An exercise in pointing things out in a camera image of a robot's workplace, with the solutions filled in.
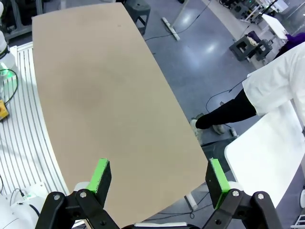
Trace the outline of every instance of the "striped metal panel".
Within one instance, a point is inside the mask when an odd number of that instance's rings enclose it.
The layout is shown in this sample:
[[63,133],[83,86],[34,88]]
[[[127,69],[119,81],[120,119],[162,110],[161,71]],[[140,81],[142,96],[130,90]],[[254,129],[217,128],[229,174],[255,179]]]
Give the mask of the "striped metal panel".
[[[3,194],[44,182],[47,191],[68,189],[56,161],[39,101],[32,42],[11,48],[19,69],[19,86],[7,104],[10,116],[0,124],[0,175]],[[16,77],[4,82],[7,101],[17,85]]]

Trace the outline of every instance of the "purple cloth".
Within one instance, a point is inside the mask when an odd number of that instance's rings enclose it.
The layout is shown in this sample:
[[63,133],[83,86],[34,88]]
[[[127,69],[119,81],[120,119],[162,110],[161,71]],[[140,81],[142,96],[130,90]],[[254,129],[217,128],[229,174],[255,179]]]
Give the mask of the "purple cloth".
[[301,32],[301,33],[297,34],[295,37],[293,37],[289,34],[287,34],[286,36],[288,38],[288,41],[285,44],[287,51],[296,47],[297,45],[305,42],[305,32]]

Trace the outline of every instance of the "white lab coat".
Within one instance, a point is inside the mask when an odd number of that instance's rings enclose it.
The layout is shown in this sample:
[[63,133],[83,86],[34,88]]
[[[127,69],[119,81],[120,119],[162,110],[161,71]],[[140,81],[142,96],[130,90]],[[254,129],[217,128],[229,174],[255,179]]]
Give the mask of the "white lab coat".
[[258,115],[293,99],[305,124],[305,42],[250,73],[243,87]]

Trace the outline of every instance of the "white sneaker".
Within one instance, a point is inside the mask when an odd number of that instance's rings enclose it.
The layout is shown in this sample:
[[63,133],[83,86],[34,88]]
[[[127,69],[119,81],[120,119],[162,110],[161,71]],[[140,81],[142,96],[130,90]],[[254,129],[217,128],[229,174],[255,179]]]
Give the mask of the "white sneaker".
[[213,125],[213,130],[219,135],[223,135],[225,133],[223,125]]
[[190,125],[191,125],[192,130],[194,131],[194,134],[195,134],[199,144],[203,145],[203,142],[202,142],[203,130],[196,128],[196,122],[197,122],[197,119],[192,119],[190,121]]

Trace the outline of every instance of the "screw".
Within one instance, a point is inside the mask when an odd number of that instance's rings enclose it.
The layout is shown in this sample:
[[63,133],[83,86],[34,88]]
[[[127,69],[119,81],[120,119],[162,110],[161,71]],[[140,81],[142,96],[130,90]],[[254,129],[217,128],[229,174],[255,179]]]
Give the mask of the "screw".
[[264,199],[264,195],[263,195],[262,193],[258,194],[257,197],[258,197],[259,199]]
[[239,196],[239,192],[238,192],[238,191],[233,191],[233,192],[232,192],[232,195],[233,195],[234,197],[237,197],[237,196]]
[[85,193],[85,192],[81,192],[80,196],[81,196],[81,198],[84,198],[84,197],[86,197],[86,196],[87,196],[87,193]]
[[54,200],[58,200],[60,198],[60,195],[55,195]]

